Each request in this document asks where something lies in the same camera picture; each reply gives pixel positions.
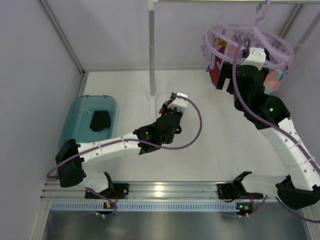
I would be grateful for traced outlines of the lilac round clip hanger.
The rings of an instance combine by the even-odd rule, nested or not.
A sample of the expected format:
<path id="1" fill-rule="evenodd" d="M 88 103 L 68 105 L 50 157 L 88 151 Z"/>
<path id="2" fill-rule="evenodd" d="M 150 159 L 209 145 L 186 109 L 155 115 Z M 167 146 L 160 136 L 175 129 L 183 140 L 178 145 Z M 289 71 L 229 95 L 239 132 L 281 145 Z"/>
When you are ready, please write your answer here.
<path id="1" fill-rule="evenodd" d="M 256 7 L 255 21 L 251 25 L 243 25 L 237 23 L 218 23 L 211 27 L 203 37 L 201 50 L 204 59 L 208 61 L 208 65 L 214 68 L 215 57 L 222 59 L 222 62 L 228 62 L 227 56 L 218 51 L 218 47 L 214 47 L 215 38 L 223 41 L 231 39 L 233 34 L 240 34 L 241 40 L 238 43 L 234 59 L 238 64 L 249 55 L 250 48 L 262 48 L 266 53 L 265 68 L 269 70 L 279 69 L 283 73 L 289 71 L 293 58 L 295 56 L 291 45 L 282 37 L 259 28 L 259 23 L 265 19 L 271 5 L 270 0 L 265 0 Z"/>

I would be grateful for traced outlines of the black sock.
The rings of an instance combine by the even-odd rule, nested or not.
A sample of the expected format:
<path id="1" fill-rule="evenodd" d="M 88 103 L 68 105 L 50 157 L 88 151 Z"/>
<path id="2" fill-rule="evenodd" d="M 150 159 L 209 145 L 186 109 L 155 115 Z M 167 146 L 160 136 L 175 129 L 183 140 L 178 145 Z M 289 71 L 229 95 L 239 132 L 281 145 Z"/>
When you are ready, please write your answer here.
<path id="1" fill-rule="evenodd" d="M 107 110 L 95 110 L 89 128 L 94 132 L 101 132 L 111 127 L 111 117 Z"/>

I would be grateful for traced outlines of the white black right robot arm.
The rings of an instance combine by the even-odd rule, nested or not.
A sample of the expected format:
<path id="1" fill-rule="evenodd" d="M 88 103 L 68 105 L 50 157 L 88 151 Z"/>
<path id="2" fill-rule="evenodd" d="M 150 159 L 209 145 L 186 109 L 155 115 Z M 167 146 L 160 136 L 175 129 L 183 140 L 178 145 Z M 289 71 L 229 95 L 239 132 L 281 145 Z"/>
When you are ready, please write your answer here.
<path id="1" fill-rule="evenodd" d="M 270 142 L 288 175 L 269 176 L 244 171 L 233 180 L 238 197 L 257 193 L 276 197 L 287 207 L 299 210 L 320 200 L 319 165 L 315 163 L 299 137 L 290 112 L 283 101 L 265 93 L 264 80 L 269 70 L 252 65 L 224 62 L 217 82 L 222 89 L 230 79 L 227 92 L 233 95 L 234 107 Z"/>

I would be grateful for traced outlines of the maroon purple sock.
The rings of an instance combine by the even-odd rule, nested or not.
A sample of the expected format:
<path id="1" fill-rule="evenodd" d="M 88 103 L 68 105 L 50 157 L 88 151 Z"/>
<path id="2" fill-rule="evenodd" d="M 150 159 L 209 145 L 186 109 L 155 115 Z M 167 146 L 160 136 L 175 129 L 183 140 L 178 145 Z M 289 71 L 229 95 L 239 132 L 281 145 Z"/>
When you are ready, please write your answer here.
<path id="1" fill-rule="evenodd" d="M 169 104 L 172 102 L 172 100 L 167 100 L 162 104 L 162 107 L 159 110 L 159 114 L 162 116 L 163 114 L 167 113 L 167 112 L 171 112 L 172 109 L 169 107 Z"/>
<path id="2" fill-rule="evenodd" d="M 218 51 L 221 54 L 225 53 L 227 43 L 224 40 L 221 40 L 220 38 L 215 38 L 213 41 L 213 46 L 218 47 Z M 210 66 L 207 67 L 206 72 L 209 73 L 210 79 L 212 84 L 216 87 L 218 84 L 219 76 L 221 73 L 221 64 L 222 59 L 218 56 L 214 59 L 214 68 L 211 68 Z"/>

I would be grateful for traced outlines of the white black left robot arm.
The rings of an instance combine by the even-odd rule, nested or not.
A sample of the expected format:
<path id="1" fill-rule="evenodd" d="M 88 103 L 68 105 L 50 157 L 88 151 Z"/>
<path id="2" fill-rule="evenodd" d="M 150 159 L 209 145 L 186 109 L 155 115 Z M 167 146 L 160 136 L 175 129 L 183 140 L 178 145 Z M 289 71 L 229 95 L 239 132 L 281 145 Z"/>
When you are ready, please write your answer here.
<path id="1" fill-rule="evenodd" d="M 124 136 L 89 143 L 67 140 L 55 157 L 60 186 L 82 186 L 96 193 L 110 193 L 114 189 L 110 174 L 98 165 L 127 154 L 151 153 L 171 144 L 182 131 L 180 122 L 187 106 L 186 100 L 170 99 L 163 103 L 154 123 Z"/>

